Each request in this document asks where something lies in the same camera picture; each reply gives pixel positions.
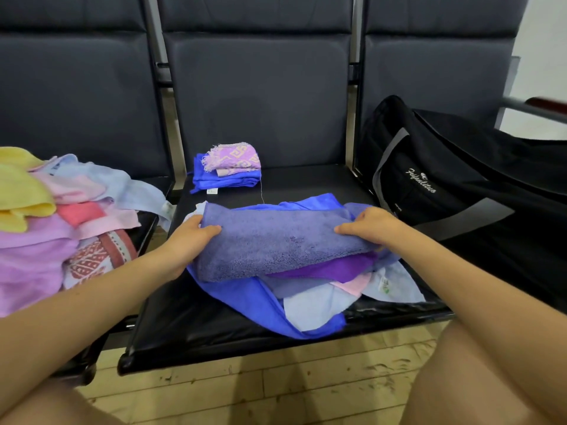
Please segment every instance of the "logo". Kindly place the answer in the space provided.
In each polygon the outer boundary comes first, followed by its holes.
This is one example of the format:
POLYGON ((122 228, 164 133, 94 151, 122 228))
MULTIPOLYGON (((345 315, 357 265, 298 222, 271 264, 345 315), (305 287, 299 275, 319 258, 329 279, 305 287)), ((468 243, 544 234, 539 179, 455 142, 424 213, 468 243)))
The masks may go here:
POLYGON ((416 174, 416 171, 413 168, 406 171, 406 173, 409 174, 409 177, 412 180, 415 180, 415 182, 419 183, 421 186, 423 186, 426 190, 428 190, 432 194, 435 194, 435 192, 437 192, 436 189, 433 189, 433 187, 431 185, 429 185, 428 179, 427 179, 427 176, 425 175, 425 173, 421 173, 421 175, 416 174))

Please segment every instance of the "duffel bag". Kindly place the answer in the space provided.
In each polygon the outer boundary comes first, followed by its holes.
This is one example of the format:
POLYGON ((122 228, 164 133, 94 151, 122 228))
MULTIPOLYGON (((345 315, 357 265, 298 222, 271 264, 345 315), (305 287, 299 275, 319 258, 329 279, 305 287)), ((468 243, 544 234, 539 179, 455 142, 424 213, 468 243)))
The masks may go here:
POLYGON ((390 96, 356 155, 383 208, 567 313, 567 142, 517 138, 390 96))

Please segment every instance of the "thigh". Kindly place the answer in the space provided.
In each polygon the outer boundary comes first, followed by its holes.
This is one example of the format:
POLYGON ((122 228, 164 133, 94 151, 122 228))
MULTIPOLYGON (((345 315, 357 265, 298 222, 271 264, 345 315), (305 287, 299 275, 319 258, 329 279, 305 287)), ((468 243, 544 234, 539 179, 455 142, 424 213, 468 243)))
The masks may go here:
POLYGON ((549 425, 458 320, 416 377, 402 425, 549 425))
POLYGON ((124 425, 69 386, 47 380, 0 418, 0 425, 124 425))

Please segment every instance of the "right hand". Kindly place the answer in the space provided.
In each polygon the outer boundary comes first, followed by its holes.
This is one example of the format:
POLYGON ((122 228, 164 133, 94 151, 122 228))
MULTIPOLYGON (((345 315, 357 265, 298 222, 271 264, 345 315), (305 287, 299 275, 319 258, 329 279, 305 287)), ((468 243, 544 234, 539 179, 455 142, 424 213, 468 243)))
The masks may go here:
POLYGON ((389 246, 401 228, 407 227, 402 221, 378 207, 368 207, 354 222, 335 227, 337 234, 358 236, 379 245, 389 246))

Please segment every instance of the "yellow towel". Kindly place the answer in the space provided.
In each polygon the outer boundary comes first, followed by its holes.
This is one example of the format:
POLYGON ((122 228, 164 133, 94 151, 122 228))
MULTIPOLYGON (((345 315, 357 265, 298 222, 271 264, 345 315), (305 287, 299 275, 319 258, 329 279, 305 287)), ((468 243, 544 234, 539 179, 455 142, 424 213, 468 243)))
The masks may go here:
POLYGON ((50 216, 55 210, 43 183, 22 167, 0 164, 0 231, 25 232, 26 216, 50 216))
POLYGON ((24 170, 39 167, 43 161, 21 147, 0 147, 0 164, 16 165, 24 170))

